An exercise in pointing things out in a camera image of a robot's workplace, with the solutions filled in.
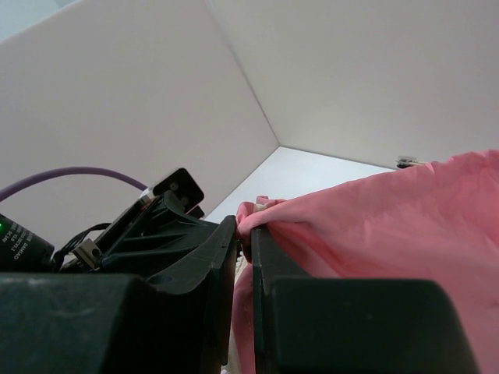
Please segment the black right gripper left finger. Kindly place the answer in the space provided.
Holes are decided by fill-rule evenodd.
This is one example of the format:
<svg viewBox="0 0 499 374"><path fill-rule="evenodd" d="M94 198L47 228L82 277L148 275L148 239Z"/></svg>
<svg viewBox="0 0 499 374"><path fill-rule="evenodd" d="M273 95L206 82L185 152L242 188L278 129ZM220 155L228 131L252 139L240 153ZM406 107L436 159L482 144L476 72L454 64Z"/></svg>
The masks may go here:
<svg viewBox="0 0 499 374"><path fill-rule="evenodd" d="M3 273L4 373L218 373L228 361L235 218L143 279Z"/></svg>

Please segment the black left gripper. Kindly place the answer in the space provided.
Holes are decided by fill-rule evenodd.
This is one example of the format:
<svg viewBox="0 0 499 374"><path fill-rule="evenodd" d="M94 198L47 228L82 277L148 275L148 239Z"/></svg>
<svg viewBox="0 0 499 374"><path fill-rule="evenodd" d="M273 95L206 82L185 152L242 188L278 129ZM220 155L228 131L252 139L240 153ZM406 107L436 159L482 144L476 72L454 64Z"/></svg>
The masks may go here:
<svg viewBox="0 0 499 374"><path fill-rule="evenodd" d="M166 192L134 203L112 223L76 234L54 254L54 271L151 277L203 244L217 227L186 214L175 195Z"/></svg>

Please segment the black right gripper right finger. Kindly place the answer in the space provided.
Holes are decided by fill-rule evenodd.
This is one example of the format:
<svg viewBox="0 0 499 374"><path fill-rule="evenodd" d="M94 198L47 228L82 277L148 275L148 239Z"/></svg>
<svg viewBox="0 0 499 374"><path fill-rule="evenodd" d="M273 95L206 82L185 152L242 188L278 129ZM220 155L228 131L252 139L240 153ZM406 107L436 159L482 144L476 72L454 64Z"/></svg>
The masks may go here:
<svg viewBox="0 0 499 374"><path fill-rule="evenodd" d="M251 233L258 373L476 373L455 307L429 280L311 277Z"/></svg>

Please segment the pink zip-up jacket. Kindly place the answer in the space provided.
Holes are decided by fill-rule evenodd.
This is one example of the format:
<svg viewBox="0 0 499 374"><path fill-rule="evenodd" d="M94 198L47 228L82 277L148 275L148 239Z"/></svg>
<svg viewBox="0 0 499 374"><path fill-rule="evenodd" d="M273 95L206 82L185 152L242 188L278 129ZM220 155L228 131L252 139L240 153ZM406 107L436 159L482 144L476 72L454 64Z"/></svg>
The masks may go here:
<svg viewBox="0 0 499 374"><path fill-rule="evenodd" d="M373 175L294 199L239 205L237 232L267 225L316 277L436 281L480 371L498 370L498 152Z"/></svg>

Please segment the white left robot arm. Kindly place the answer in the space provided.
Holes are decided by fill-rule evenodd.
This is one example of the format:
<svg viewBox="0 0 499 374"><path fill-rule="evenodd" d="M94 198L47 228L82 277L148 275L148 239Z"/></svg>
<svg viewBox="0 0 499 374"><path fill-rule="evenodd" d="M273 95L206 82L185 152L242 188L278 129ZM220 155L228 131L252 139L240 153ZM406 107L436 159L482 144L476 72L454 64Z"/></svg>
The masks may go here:
<svg viewBox="0 0 499 374"><path fill-rule="evenodd" d="M81 231L60 249L2 216L1 270L150 277L197 249L217 227L186 213L173 192L139 199L113 222Z"/></svg>

